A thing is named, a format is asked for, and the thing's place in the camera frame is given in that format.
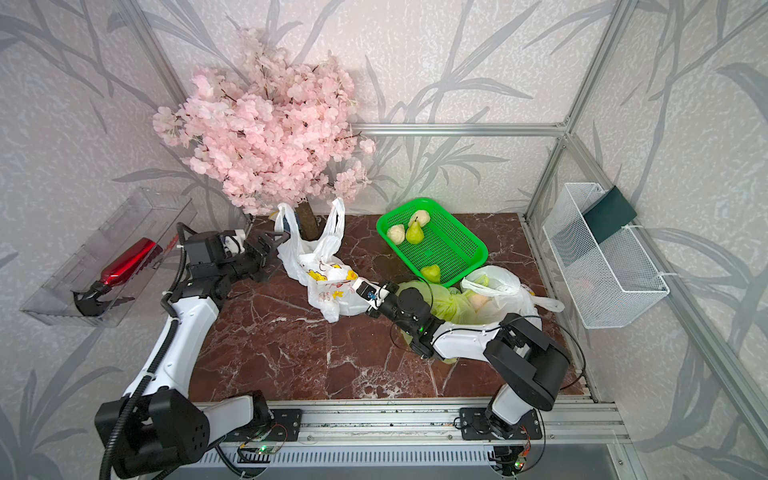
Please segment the white printed plastic bag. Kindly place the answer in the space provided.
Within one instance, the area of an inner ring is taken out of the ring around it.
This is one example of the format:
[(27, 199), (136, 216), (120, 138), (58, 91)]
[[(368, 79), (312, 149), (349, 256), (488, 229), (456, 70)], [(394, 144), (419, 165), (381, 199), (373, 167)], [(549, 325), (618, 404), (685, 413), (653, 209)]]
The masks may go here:
[(491, 325), (508, 314), (518, 314), (537, 328), (542, 328), (542, 314), (561, 313), (560, 300), (537, 296), (511, 271), (499, 266), (481, 267), (467, 275), (460, 284), (468, 306), (457, 317), (462, 325)]

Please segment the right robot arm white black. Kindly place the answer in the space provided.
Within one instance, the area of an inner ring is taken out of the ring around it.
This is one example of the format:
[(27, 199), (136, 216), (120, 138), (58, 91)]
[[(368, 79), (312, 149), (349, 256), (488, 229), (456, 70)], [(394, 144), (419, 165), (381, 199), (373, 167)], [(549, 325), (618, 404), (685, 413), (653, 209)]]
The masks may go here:
[(528, 413), (553, 409), (571, 357), (529, 316), (507, 314), (487, 326), (460, 326), (442, 320), (418, 289), (402, 291), (389, 283), (359, 287), (368, 315), (389, 319), (411, 337), (410, 349), (424, 359), (470, 359), (486, 362), (504, 385), (486, 407), (479, 433), (509, 439), (522, 430)]

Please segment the green avocado plastic bag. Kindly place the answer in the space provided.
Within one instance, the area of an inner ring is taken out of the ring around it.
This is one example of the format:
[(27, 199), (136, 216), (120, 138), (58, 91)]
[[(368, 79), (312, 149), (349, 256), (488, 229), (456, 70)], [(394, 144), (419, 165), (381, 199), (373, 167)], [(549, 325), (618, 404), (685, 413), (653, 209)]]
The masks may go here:
[[(416, 288), (431, 307), (431, 312), (444, 321), (436, 332), (433, 346), (437, 358), (443, 361), (469, 359), (484, 362), (487, 343), (498, 332), (495, 324), (462, 325), (457, 317), (468, 306), (467, 299), (456, 288), (447, 288), (423, 280), (413, 280), (398, 285), (398, 292)], [(411, 338), (403, 333), (410, 347)]]

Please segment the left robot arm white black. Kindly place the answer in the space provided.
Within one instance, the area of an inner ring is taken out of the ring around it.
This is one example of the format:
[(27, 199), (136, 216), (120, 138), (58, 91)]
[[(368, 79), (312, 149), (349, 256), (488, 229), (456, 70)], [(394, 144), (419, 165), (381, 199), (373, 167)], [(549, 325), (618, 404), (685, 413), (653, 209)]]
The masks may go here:
[(163, 479), (218, 449), (232, 432), (269, 432), (274, 416), (259, 391), (200, 408), (189, 398), (192, 372), (204, 340), (232, 286), (261, 280), (279, 260), (287, 232), (196, 232), (177, 225), (181, 249), (176, 276), (163, 292), (167, 319), (143, 369), (120, 399), (100, 406), (94, 419), (104, 446), (102, 479), (152, 474)]

